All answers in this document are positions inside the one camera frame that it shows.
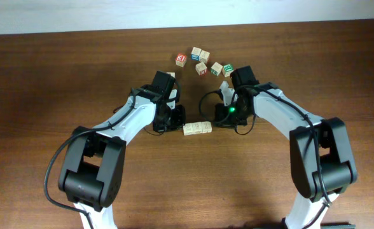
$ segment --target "wood grain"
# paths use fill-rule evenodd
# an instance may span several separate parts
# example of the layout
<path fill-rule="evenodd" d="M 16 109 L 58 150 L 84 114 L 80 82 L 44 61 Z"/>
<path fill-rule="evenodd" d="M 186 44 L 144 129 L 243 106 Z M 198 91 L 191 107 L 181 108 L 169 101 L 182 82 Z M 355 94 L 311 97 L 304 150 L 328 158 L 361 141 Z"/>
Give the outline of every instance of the wood grain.
<path fill-rule="evenodd" d="M 211 53 L 208 66 L 251 65 L 306 110 L 345 121 L 359 179 L 324 221 L 374 228 L 374 20 L 0 36 L 0 228 L 81 228 L 77 213 L 45 199 L 46 166 L 74 128 L 104 121 L 157 70 L 176 72 L 187 122 L 202 121 L 199 99 L 225 79 L 199 77 L 190 59 L 176 66 L 192 46 Z M 67 203 L 57 188 L 62 160 L 49 187 Z M 245 136 L 140 132 L 123 173 L 113 205 L 120 228 L 278 222 L 296 195 L 288 141 L 260 119 Z"/>

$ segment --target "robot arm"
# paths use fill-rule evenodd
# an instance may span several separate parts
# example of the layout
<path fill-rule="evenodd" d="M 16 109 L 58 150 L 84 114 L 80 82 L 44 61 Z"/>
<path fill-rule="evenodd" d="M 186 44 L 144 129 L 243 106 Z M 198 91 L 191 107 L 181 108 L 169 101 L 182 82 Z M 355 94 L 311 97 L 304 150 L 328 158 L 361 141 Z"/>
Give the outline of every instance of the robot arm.
<path fill-rule="evenodd" d="M 219 89 L 224 100 L 223 106 L 226 108 L 222 108 L 220 104 L 216 106 L 216 120 L 222 120 L 227 116 L 228 119 L 226 123 L 218 125 L 246 125 L 246 118 L 254 112 L 256 116 L 269 121 L 289 139 L 291 174 L 298 194 L 283 224 L 288 229 L 320 228 L 328 208 L 319 185 L 314 140 L 310 136 L 309 123 L 313 125 L 318 145 L 329 148 L 328 155 L 320 156 L 320 165 L 322 181 L 330 202 L 357 179 L 357 170 L 344 123 L 339 118 L 325 120 L 309 113 L 289 100 L 273 83 L 259 84 L 249 66 L 236 69 L 231 73 L 231 79 L 235 89 L 228 88 L 226 81 Z M 306 115 L 309 121 L 306 121 L 299 111 Z"/>
<path fill-rule="evenodd" d="M 172 90 L 174 84 L 178 91 Z M 84 228 L 116 228 L 112 203 L 121 185 L 126 146 L 152 122 L 153 130 L 159 133 L 183 126 L 184 108 L 176 106 L 179 91 L 174 77 L 157 72 L 151 85 L 134 90 L 127 103 L 108 120 L 92 129 L 74 130 L 73 136 L 78 137 L 68 147 L 59 189 L 75 208 L 88 214 L 88 219 L 81 214 Z M 85 156 L 102 157 L 101 165 L 85 162 Z"/>

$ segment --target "black cable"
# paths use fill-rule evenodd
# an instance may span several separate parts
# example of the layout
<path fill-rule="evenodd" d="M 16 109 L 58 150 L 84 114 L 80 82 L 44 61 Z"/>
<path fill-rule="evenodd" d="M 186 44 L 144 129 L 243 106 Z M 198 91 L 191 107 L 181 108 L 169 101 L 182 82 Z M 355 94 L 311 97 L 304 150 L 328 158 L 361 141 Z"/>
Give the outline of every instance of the black cable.
<path fill-rule="evenodd" d="M 164 132 L 166 132 L 167 127 L 164 126 L 164 130 L 163 130 L 160 134 L 154 134 L 154 133 L 151 133 L 151 132 L 149 132 L 148 130 L 146 130 L 146 127 L 143 127 L 143 129 L 144 129 L 144 131 L 146 131 L 146 133 L 148 133 L 148 134 L 150 134 L 150 135 L 153 135 L 153 136 L 161 136 L 161 135 L 164 134 Z"/>
<path fill-rule="evenodd" d="M 132 88 L 132 96 L 133 96 L 133 103 L 132 105 L 129 107 L 129 110 L 121 117 L 119 118 L 116 122 L 112 123 L 112 124 L 109 124 L 108 126 L 106 127 L 101 127 L 101 128 L 93 128 L 93 129 L 90 129 L 90 130 L 86 130 L 84 132 L 81 132 L 79 134 L 76 134 L 76 135 L 72 135 L 70 138 L 68 138 L 59 148 L 58 150 L 54 153 L 52 159 L 50 160 L 50 163 L 48 164 L 48 167 L 47 167 L 47 170 L 46 170 L 46 175 L 45 175 L 45 188 L 44 188 L 44 192 L 45 192 L 45 196 L 47 198 L 48 201 L 50 201 L 52 204 L 58 206 L 58 207 L 61 207 L 61 208 L 64 208 L 64 209 L 68 209 L 68 210 L 72 210 L 72 211 L 75 211 L 75 212 L 79 212 L 79 213 L 82 213 L 85 215 L 85 217 L 87 218 L 87 221 L 88 221 L 88 224 L 90 225 L 90 228 L 91 229 L 94 229 L 93 225 L 92 225 L 92 221 L 91 221 L 91 218 L 90 218 L 90 213 L 85 211 L 85 210 L 81 210 L 81 209 L 77 209 L 75 207 L 71 207 L 71 206 L 68 206 L 68 205 L 65 205 L 65 204 L 61 204 L 57 201 L 55 201 L 54 199 L 52 199 L 50 197 L 50 195 L 48 194 L 48 188 L 47 188 L 47 184 L 48 184 L 48 177 L 50 175 L 50 171 L 52 170 L 52 167 L 53 167 L 53 164 L 55 162 L 55 160 L 57 159 L 58 155 L 61 153 L 61 151 L 68 145 L 70 144 L 71 142 L 73 142 L 75 139 L 81 137 L 81 136 L 84 136 L 84 135 L 88 135 L 88 134 L 92 134 L 92 133 L 95 133 L 97 131 L 103 131 L 103 130 L 107 130 L 107 129 L 110 129 L 112 127 L 114 127 L 115 125 L 117 125 L 118 123 L 120 123 L 126 116 L 128 116 L 130 114 L 130 112 L 135 108 L 135 104 L 136 104 L 136 95 L 135 95 L 135 92 L 134 92 L 134 89 Z"/>
<path fill-rule="evenodd" d="M 313 220 L 307 223 L 306 226 L 304 226 L 302 229 L 308 229 L 310 228 L 321 216 L 321 214 L 324 212 L 326 209 L 327 205 L 323 204 L 320 208 L 320 210 L 317 212 L 317 214 L 314 216 Z"/>
<path fill-rule="evenodd" d="M 247 135 L 247 134 L 249 134 L 252 131 L 253 127 L 255 126 L 255 118 L 256 118 L 256 114 L 253 115 L 252 126 L 251 126 L 251 128 L 246 133 L 241 134 L 240 132 L 238 132 L 238 125 L 235 125 L 235 127 L 233 128 L 235 130 L 235 133 L 237 133 L 239 135 Z"/>
<path fill-rule="evenodd" d="M 226 115 L 226 117 L 224 119 L 222 119 L 221 121 L 211 121 L 201 110 L 201 104 L 202 104 L 202 101 L 209 95 L 209 94 L 212 94 L 212 93 L 215 93 L 215 94 L 218 94 L 219 93 L 219 90 L 215 90 L 215 91 L 212 91 L 212 92 L 208 92 L 206 93 L 203 97 L 201 97 L 200 99 L 200 102 L 198 103 L 198 112 L 200 113 L 200 115 L 207 121 L 211 122 L 211 123 L 215 123 L 215 124 L 220 124 L 220 123 L 223 123 L 225 122 L 229 117 L 230 117 L 230 114 L 228 113 Z"/>

